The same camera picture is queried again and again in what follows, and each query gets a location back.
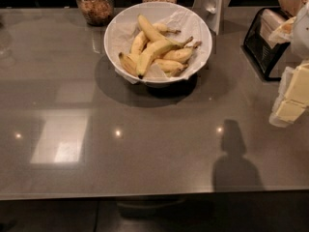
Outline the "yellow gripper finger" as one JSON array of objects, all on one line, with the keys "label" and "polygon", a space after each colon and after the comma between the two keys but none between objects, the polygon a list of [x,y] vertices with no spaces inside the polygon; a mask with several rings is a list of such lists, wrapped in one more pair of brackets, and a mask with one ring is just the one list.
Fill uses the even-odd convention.
[{"label": "yellow gripper finger", "polygon": [[292,125],[306,110],[306,106],[279,96],[271,109],[268,121],[275,127]]}]

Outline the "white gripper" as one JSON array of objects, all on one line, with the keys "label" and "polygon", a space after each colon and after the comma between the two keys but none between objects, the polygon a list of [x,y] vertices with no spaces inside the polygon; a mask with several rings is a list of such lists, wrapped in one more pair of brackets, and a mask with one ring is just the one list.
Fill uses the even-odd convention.
[{"label": "white gripper", "polygon": [[290,43],[292,53],[303,62],[287,67],[281,77],[279,94],[286,100],[309,105],[309,0],[297,0],[294,16],[281,23],[268,39],[276,44]]}]

